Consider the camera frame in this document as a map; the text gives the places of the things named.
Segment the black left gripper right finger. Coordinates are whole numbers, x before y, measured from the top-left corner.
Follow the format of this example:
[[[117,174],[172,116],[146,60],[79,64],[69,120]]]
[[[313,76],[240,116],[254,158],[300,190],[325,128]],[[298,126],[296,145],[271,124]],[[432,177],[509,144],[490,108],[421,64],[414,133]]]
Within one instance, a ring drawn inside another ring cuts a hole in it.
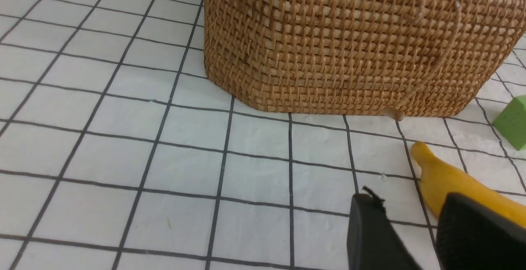
[[[460,193],[442,206],[436,249],[445,270],[526,268],[525,228]]]

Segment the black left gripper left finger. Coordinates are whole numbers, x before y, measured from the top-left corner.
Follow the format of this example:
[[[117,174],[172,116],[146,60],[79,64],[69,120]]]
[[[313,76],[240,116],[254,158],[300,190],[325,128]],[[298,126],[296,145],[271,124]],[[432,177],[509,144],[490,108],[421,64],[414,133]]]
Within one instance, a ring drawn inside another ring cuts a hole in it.
[[[364,186],[351,199],[347,232],[350,270],[420,270],[387,218],[384,199]]]

